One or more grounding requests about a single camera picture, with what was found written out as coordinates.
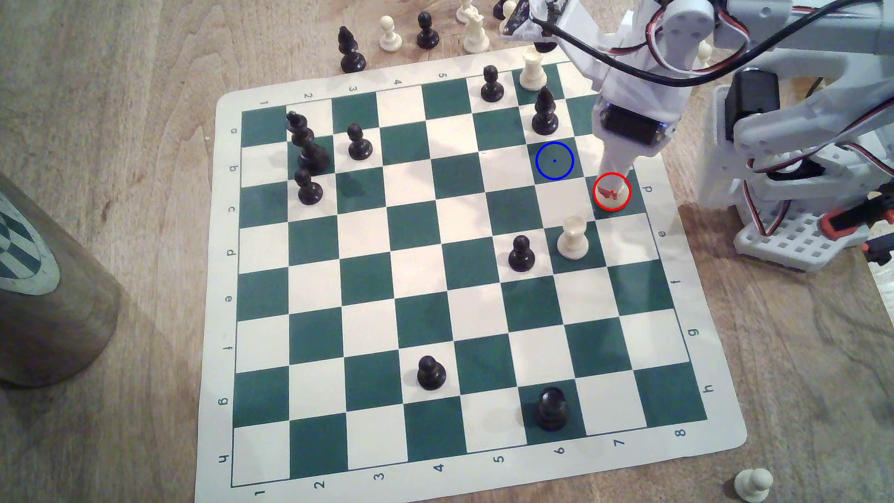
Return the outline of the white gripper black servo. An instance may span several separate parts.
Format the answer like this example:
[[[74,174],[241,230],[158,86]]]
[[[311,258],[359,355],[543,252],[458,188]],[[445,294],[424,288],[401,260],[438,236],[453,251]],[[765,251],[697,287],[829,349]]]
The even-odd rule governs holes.
[[[629,174],[638,150],[660,150],[670,141],[692,89],[648,82],[609,66],[602,66],[598,77],[592,111],[593,133],[603,140],[597,192],[601,201],[618,201],[621,175]]]

